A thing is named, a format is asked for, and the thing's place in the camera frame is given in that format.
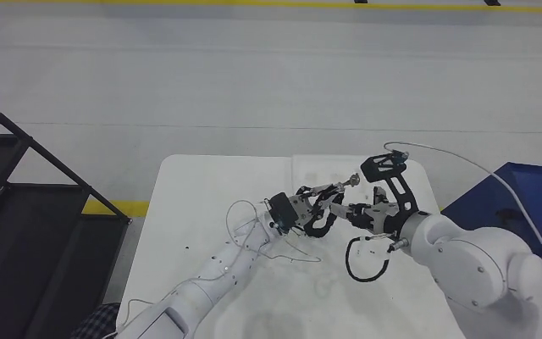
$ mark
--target blue box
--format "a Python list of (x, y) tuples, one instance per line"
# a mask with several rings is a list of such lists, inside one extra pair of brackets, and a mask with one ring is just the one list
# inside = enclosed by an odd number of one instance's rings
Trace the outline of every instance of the blue box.
[[(510, 185), (537, 229), (542, 232), (542, 167), (506, 163), (495, 172)], [(463, 194), (442, 214), (465, 230), (494, 226), (520, 236), (533, 253), (542, 257), (542, 244), (523, 217), (510, 192), (492, 176), (488, 176)]]

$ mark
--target robotic arm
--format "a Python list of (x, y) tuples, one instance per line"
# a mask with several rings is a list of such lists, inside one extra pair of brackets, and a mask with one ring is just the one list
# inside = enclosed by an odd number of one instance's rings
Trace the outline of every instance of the robotic arm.
[[(352, 279), (376, 281), (389, 260), (376, 276), (359, 278), (351, 271), (351, 246), (389, 237), (393, 241), (389, 254), (400, 249), (429, 268), (467, 339), (542, 338), (542, 260), (510, 231), (465, 231), (443, 215), (420, 211), (401, 175), (406, 160), (405, 153), (393, 151), (361, 165), (367, 181), (388, 184), (396, 203), (375, 187), (372, 205), (342, 205), (345, 189), (359, 184), (359, 175), (337, 184), (303, 186), (291, 197), (282, 192), (266, 200), (268, 210), (244, 224), (243, 234), (226, 242), (194, 278), (181, 282), (162, 301), (120, 328), (118, 338), (192, 338), (213, 306), (278, 239), (292, 229), (325, 236), (337, 218), (374, 234), (348, 243), (346, 271)], [(315, 227), (327, 209), (324, 226)]]

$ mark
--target black metal rack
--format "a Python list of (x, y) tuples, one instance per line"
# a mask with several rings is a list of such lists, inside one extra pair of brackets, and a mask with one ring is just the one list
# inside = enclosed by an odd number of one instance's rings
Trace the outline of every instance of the black metal rack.
[[(0, 113), (2, 338), (68, 338), (99, 305), (130, 218)], [(29, 149), (75, 185), (12, 183)], [(115, 215), (84, 215), (93, 196)]]

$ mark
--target white table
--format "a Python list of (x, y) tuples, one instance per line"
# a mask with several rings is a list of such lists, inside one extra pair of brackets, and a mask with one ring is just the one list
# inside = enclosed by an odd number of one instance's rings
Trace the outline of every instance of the white table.
[[(253, 202), (302, 185), (346, 180), (366, 157), (257, 158), (174, 155), (160, 168), (152, 201), (124, 292), (118, 323), (131, 298), (157, 301), (192, 277), (227, 240), (224, 217), (238, 199)], [(422, 166), (404, 173), (420, 209), (438, 213)], [(345, 203), (370, 202), (365, 180), (346, 191)], [(358, 283), (346, 273), (347, 242), (364, 234), (337, 220), (324, 238), (290, 234), (289, 240), (322, 258), (319, 264), (260, 258), (253, 277), (238, 286), (202, 322), (196, 338), (463, 338), (427, 269), (393, 253), (386, 274)], [(352, 254), (353, 270), (379, 271), (386, 242), (368, 242)], [(272, 253), (298, 256), (284, 243)], [(132, 303), (130, 318), (145, 305)]]

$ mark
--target yellow floor stripe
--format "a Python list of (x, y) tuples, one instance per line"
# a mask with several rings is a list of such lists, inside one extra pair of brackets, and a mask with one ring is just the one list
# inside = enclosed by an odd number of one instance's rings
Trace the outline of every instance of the yellow floor stripe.
[(395, 3), (310, 3), (258, 0), (0, 0), (0, 3), (96, 3), (124, 5), (268, 6), (309, 8), (399, 9), (542, 13), (542, 7)]
[[(147, 210), (149, 209), (149, 202), (143, 201), (113, 200), (111, 203), (131, 218), (145, 217), (147, 216)], [(85, 208), (83, 208), (83, 214), (113, 215), (114, 213), (103, 206), (99, 201), (89, 200), (86, 202)]]

